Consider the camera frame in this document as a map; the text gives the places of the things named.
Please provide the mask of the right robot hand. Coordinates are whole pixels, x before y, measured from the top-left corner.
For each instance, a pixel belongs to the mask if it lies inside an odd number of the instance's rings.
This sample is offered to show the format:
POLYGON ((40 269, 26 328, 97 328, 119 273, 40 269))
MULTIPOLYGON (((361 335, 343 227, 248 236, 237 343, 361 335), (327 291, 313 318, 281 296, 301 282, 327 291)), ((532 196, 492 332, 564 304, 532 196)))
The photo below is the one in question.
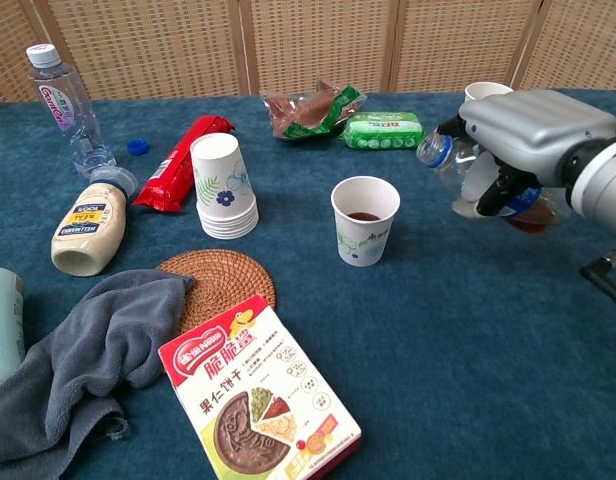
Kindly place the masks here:
POLYGON ((463 103, 417 150, 470 219, 555 218, 561 195, 578 215, 616 227, 616 117, 554 90, 512 91, 463 103))

